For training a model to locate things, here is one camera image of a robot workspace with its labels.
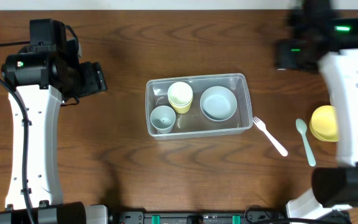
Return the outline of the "grey plastic cup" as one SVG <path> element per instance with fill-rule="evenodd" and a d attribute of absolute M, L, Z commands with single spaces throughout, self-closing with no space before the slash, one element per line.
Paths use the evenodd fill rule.
<path fill-rule="evenodd" d="M 151 112 L 150 121 L 160 134 L 168 134 L 175 124 L 176 113 L 169 106 L 158 106 Z"/>

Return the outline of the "white plastic cup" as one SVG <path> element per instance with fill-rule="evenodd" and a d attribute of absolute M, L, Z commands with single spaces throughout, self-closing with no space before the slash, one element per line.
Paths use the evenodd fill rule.
<path fill-rule="evenodd" d="M 191 86 L 185 82 L 175 82 L 168 89 L 168 100 L 174 105 L 184 106 L 193 98 Z"/>

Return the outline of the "yellow plastic cup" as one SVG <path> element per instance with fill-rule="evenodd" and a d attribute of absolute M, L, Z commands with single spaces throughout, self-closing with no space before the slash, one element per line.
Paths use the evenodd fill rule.
<path fill-rule="evenodd" d="M 171 106 L 173 107 L 173 109 L 175 110 L 176 113 L 185 114 L 190 110 L 192 100 L 183 106 L 176 105 L 176 104 L 172 103 L 171 101 L 169 101 L 169 103 L 171 104 Z"/>

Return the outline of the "grey plastic bowl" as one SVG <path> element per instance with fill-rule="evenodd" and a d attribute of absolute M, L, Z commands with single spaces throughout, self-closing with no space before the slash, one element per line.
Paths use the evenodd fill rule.
<path fill-rule="evenodd" d="M 236 112 L 237 98 L 228 88 L 212 86 L 201 95 L 200 108 L 211 121 L 225 121 Z"/>

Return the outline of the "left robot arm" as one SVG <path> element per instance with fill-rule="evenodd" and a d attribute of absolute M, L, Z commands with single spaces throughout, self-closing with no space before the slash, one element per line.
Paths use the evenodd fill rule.
<path fill-rule="evenodd" d="M 1 85 L 9 93 L 13 157 L 0 223 L 107 223 L 105 205 L 65 203 L 58 176 L 57 126 L 63 106 L 105 91 L 99 63 L 80 62 L 72 28 L 53 19 L 30 22 L 30 42 L 7 57 Z"/>

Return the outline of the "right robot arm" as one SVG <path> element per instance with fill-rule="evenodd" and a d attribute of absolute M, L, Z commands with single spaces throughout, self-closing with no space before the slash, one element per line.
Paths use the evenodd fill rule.
<path fill-rule="evenodd" d="M 277 41 L 279 70 L 320 73 L 339 128 L 334 168 L 317 167 L 311 188 L 289 201 L 289 222 L 318 223 L 358 207 L 358 18 L 343 18 L 328 0 L 304 0 L 288 13 L 291 37 Z"/>

